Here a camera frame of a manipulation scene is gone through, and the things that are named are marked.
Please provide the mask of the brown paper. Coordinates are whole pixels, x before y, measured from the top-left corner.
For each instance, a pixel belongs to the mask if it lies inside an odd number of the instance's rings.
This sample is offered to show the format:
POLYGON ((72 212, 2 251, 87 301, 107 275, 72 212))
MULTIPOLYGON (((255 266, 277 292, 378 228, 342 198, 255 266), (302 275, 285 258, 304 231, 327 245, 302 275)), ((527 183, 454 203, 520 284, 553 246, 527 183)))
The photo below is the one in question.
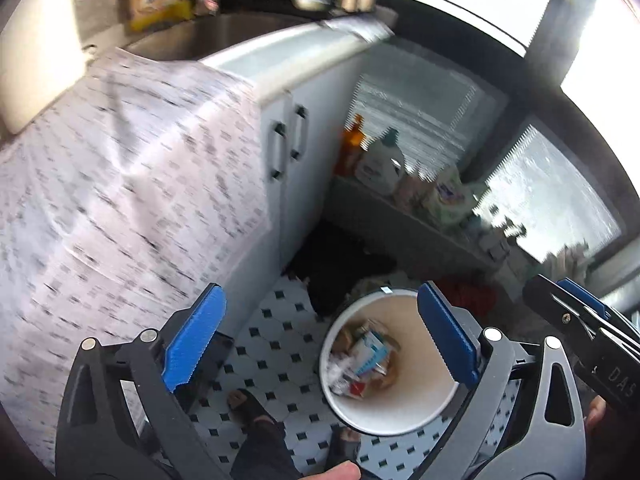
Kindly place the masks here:
POLYGON ((331 348, 334 356, 351 356, 354 353, 356 343, 360 341, 364 332, 362 323, 347 323, 338 331, 331 348))

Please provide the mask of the white trash bucket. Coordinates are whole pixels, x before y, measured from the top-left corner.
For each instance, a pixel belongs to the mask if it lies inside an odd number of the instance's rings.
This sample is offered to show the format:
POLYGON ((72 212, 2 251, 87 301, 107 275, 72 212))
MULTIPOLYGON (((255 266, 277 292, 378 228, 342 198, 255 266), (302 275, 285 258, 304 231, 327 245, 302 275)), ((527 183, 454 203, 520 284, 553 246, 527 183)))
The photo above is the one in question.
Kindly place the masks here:
POLYGON ((373 437, 420 429, 459 388, 420 317, 418 293, 388 287, 356 300, 331 322, 319 380, 337 419, 373 437))

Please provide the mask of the light blue flat box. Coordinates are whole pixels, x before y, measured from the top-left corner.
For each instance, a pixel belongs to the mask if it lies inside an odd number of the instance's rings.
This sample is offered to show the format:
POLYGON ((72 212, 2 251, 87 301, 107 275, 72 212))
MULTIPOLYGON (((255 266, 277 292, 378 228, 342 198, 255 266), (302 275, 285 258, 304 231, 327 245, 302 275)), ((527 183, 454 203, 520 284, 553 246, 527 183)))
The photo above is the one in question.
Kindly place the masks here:
POLYGON ((396 348, 384 335, 375 330, 366 330, 350 356, 352 359, 350 371, 356 377, 364 377, 372 373, 386 376, 395 352, 396 348))

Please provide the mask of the red small package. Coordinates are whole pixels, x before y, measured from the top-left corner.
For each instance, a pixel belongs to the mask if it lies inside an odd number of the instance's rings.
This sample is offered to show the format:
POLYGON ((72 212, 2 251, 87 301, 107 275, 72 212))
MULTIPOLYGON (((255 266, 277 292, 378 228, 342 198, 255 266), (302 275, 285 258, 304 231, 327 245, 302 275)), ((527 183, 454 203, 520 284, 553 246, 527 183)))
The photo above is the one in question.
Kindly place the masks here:
POLYGON ((347 395, 353 399, 363 399, 367 394, 368 384, 354 380, 348 385, 347 395))

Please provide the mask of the person's foot in sandal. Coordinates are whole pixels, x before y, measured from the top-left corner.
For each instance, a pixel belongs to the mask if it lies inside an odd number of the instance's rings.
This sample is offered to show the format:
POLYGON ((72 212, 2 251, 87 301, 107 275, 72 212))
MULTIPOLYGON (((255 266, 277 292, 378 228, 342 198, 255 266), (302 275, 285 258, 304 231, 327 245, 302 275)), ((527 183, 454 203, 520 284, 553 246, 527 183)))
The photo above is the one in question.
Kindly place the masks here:
POLYGON ((232 390, 227 396, 228 407, 234 418, 246 429, 266 424, 278 437, 284 438, 282 422, 272 417, 262 404, 246 389, 232 390))

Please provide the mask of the patterned white tablecloth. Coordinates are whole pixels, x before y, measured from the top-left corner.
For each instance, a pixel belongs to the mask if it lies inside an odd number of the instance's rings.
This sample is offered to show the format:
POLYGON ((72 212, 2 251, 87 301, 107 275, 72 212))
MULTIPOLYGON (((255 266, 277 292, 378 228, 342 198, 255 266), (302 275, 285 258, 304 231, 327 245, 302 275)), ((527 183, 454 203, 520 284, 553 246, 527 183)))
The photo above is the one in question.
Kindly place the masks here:
POLYGON ((270 228, 250 84, 102 56, 1 152, 1 403, 54 465, 83 339, 126 341, 224 282, 270 228))

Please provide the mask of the white detergent jug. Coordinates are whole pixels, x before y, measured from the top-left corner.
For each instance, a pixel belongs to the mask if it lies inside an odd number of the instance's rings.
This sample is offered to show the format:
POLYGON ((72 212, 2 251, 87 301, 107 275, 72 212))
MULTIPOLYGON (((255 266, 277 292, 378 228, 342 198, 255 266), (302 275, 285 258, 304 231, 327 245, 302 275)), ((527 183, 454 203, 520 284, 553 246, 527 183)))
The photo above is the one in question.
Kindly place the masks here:
POLYGON ((381 196, 394 194, 405 173, 405 156, 398 146, 398 131, 387 128, 360 157, 355 178, 369 190, 381 196))

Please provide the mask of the orange bottle on floor shelf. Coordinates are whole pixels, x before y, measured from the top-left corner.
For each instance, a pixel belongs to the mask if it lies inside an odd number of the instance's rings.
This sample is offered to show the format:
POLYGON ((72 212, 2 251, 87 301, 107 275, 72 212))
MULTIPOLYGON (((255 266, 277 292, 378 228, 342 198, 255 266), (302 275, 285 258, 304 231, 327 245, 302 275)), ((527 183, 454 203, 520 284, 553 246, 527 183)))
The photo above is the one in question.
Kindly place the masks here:
POLYGON ((352 124, 344 129, 334 174, 346 177, 352 173, 352 168, 354 168, 362 152, 361 143, 364 139, 362 126, 363 117, 360 114, 356 114, 352 124))

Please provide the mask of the stainless steel sink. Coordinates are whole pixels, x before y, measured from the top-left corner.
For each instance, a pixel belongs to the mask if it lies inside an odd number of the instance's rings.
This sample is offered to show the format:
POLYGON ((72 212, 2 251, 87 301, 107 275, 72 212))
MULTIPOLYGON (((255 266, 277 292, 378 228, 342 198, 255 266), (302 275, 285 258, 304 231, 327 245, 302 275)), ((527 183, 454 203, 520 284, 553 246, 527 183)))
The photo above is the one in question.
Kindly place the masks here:
POLYGON ((153 61, 195 61, 270 32, 310 23, 309 18, 274 13, 220 14, 152 32, 124 50, 153 61))

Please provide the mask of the white air fryer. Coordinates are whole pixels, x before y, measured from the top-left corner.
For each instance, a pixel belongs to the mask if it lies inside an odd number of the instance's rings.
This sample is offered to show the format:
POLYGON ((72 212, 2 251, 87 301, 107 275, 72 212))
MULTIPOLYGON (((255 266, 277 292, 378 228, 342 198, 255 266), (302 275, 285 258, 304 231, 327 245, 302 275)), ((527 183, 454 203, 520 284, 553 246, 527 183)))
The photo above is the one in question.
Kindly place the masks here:
POLYGON ((20 133, 85 75, 74 0, 21 0, 1 32, 1 119, 20 133))

